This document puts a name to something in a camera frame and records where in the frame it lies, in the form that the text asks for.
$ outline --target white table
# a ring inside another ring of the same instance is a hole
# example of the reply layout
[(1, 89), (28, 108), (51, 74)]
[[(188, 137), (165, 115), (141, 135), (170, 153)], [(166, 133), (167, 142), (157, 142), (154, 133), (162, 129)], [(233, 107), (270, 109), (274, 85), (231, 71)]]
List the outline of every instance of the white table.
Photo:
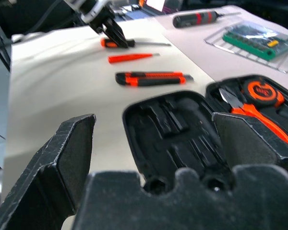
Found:
[[(200, 56), (190, 55), (181, 44), (189, 37), (169, 26), (172, 16), (120, 23), (127, 38), (175, 42), (175, 46), (137, 46), (128, 50), (105, 50), (100, 37), (89, 27), (55, 31), (40, 39), (13, 46), (12, 73), (9, 95), (7, 150), (4, 163), (2, 199), (6, 197), (35, 152), (54, 134), (60, 123), (74, 116), (94, 113), (97, 123), (93, 136), (91, 171), (137, 170), (125, 135), (122, 113), (135, 102), (156, 95), (179, 90), (205, 93), (206, 85), (219, 74), (223, 77), (254, 73), (255, 68), (241, 72), (230, 63), (216, 62), (208, 68)], [(210, 33), (216, 29), (208, 25)], [(216, 57), (226, 52), (206, 45), (203, 40), (188, 44), (191, 50), (215, 52)], [(125, 53), (160, 53), (161, 56), (111, 65), (107, 56)], [(195, 63), (210, 74), (207, 75)], [(249, 60), (239, 58), (239, 66)], [(268, 72), (259, 65), (256, 72)], [(114, 79), (118, 71), (182, 71), (195, 81), (186, 85), (127, 88)], [(287, 74), (276, 70), (273, 77), (285, 79)], [(72, 218), (64, 224), (68, 229)]]

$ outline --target black tool case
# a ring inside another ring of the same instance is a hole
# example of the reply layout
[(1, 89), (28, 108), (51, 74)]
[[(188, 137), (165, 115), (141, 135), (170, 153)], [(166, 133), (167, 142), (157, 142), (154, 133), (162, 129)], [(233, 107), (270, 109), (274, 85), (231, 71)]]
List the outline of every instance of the black tool case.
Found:
[[(211, 178), (216, 179), (214, 180), (216, 183), (219, 181), (223, 185), (231, 184), (230, 168), (249, 162), (230, 161), (228, 165), (226, 156), (235, 153), (224, 151), (212, 115), (213, 112), (229, 113), (231, 107), (222, 101), (218, 89), (222, 87), (231, 92), (239, 91), (240, 84), (257, 78), (263, 78), (279, 90), (285, 97), (285, 103), (280, 108), (288, 107), (288, 90), (266, 77), (257, 75), (212, 83), (207, 87), (206, 98), (196, 92), (179, 91), (129, 106), (123, 114), (125, 131), (135, 163), (146, 181), (157, 179), (170, 189), (173, 187), (175, 171), (178, 168), (188, 167), (197, 172), (204, 184), (210, 183)], [(278, 120), (282, 120), (276, 112), (269, 111), (273, 109), (265, 109), (264, 114), (270, 119), (271, 116), (275, 116)], [(287, 130), (288, 120), (283, 123), (285, 127), (282, 125), (281, 127)], [(258, 127), (254, 127), (262, 129), (261, 125), (259, 122)], [(269, 142), (271, 140), (269, 132), (265, 134)], [(279, 161), (273, 164), (286, 168), (281, 161), (288, 158), (288, 149), (283, 152), (281, 145), (275, 144), (275, 146), (273, 154), (277, 155)], [(258, 163), (271, 163), (260, 160)], [(257, 163), (257, 159), (254, 158), (250, 163)], [(212, 189), (217, 187), (215, 184), (207, 185)]]

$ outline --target orange tape measure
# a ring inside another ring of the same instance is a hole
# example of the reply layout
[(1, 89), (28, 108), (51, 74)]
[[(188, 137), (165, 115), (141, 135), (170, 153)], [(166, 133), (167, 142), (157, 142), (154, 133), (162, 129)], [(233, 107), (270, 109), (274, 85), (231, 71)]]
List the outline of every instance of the orange tape measure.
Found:
[(243, 91), (248, 102), (256, 107), (278, 107), (285, 101), (280, 91), (263, 80), (247, 81), (243, 85)]

